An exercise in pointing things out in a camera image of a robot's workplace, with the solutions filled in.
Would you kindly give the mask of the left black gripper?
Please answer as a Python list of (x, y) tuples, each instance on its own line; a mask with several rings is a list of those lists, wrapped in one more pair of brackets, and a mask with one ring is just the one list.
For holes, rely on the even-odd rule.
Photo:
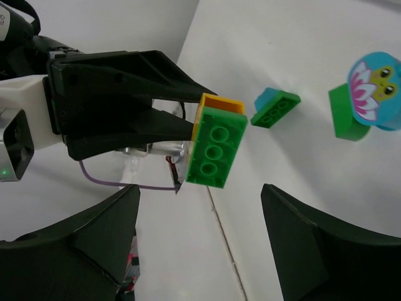
[(110, 151), (187, 141), (193, 124), (152, 106), (151, 98), (198, 103), (211, 90), (157, 50), (78, 53), (35, 36), (32, 69), (46, 74), (51, 128), (69, 156), (82, 161)]

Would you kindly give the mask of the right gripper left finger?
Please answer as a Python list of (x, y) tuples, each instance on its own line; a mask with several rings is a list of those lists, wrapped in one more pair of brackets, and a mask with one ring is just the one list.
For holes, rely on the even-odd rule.
[(136, 234), (137, 185), (1, 242), (1, 300), (114, 300)]

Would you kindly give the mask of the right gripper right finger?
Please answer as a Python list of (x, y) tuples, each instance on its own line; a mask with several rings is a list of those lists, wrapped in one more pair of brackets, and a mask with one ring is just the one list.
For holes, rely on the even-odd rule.
[(261, 204), (284, 300), (400, 300), (400, 238), (265, 184)]

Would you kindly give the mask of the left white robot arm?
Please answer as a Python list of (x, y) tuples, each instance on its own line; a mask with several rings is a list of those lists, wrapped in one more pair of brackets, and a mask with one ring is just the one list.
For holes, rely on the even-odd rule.
[(25, 118), (6, 133), (28, 154), (60, 142), (76, 160), (154, 142), (188, 141), (192, 124), (154, 100), (199, 103), (208, 92), (164, 53), (83, 53), (41, 36), (26, 1), (1, 2), (1, 106)]

